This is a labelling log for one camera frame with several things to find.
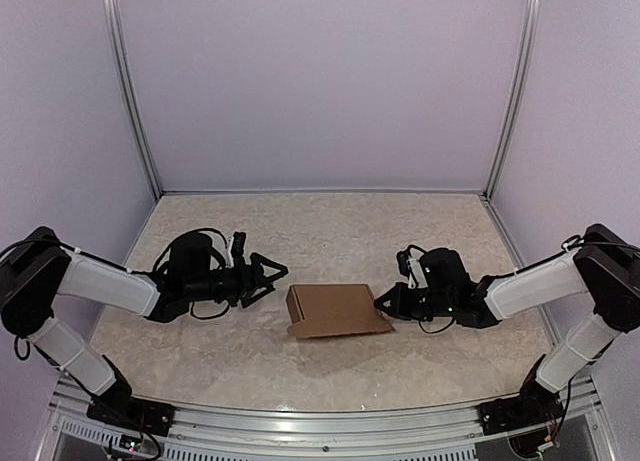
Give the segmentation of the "brown cardboard box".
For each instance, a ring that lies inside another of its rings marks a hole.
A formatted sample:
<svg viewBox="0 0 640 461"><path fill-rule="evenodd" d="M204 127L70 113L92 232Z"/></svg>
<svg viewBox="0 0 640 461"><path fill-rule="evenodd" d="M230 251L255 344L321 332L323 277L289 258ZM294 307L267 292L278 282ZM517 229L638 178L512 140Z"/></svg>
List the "brown cardboard box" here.
<svg viewBox="0 0 640 461"><path fill-rule="evenodd" d="M374 307L367 284L294 284L286 305L291 320L287 333L299 340L394 331Z"/></svg>

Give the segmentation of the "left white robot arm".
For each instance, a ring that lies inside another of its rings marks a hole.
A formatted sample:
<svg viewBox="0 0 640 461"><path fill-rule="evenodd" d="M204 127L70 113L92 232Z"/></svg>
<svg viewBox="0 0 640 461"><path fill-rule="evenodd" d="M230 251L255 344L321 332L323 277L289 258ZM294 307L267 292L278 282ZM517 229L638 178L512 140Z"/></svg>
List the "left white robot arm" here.
<svg viewBox="0 0 640 461"><path fill-rule="evenodd" d="M52 229L39 227L1 254L1 323L100 399L115 423L133 424L140 405L130 384L56 316L53 303L59 297L85 299L167 324L199 302L248 308L274 292L287 267L247 254L243 232L216 248L219 234L215 228L187 231L164 248L150 270L140 271L68 245Z"/></svg>

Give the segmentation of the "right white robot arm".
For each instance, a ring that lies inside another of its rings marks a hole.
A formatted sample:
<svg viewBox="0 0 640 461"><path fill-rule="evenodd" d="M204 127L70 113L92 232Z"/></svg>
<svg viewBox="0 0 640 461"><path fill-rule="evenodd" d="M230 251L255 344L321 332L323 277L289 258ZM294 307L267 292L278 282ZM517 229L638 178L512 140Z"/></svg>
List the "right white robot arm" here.
<svg viewBox="0 0 640 461"><path fill-rule="evenodd" d="M622 333L639 327L639 249L602 224L567 239L561 250L502 275L471 279L458 252L448 248L414 257L410 245L396 255L403 281L374 301L383 314L403 321L444 317L472 329L494 327L516 314L561 298L585 294L593 309L530 371L511 414L535 423L551 397Z"/></svg>

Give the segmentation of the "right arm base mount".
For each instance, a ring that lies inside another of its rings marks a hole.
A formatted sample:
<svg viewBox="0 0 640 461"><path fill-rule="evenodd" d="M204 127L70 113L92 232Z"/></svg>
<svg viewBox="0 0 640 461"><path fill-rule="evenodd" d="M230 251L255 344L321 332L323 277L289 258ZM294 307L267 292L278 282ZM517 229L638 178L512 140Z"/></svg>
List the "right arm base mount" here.
<svg viewBox="0 0 640 461"><path fill-rule="evenodd" d="M528 372L519 392L512 397L481 403L478 415L484 435L513 431L560 419L564 408L558 392L551 392L536 381L541 356Z"/></svg>

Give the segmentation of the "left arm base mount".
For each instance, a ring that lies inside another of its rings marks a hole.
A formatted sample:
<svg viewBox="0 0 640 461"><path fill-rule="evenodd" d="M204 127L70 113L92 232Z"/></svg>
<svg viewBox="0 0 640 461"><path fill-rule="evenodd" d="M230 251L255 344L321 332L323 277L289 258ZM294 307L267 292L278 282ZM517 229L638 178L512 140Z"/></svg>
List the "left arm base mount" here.
<svg viewBox="0 0 640 461"><path fill-rule="evenodd" d="M91 401L87 416L109 425L166 437L176 408L168 403L134 397L120 370L106 356L104 360L115 374L115 383Z"/></svg>

